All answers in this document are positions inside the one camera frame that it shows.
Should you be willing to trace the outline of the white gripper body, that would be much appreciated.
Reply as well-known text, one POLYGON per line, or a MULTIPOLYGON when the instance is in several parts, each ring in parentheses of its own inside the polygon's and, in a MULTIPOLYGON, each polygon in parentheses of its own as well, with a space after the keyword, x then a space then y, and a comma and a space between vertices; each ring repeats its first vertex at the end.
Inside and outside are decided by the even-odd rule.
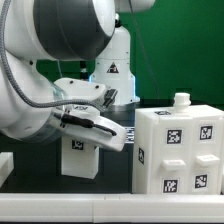
POLYGON ((127 135, 116 122, 77 110, 68 113, 54 109, 53 126, 75 140, 117 152, 123 149, 127 135))

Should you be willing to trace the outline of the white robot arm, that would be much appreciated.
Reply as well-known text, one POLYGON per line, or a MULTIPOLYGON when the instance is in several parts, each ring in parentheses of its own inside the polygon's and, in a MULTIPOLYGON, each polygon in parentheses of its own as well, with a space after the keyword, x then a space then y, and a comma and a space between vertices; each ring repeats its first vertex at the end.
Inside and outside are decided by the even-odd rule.
POLYGON ((150 9, 155 0, 0 0, 0 132, 27 142, 61 135, 121 151, 126 130, 100 115, 78 112, 72 97, 36 70, 38 60, 97 58, 115 32, 118 12, 150 9))

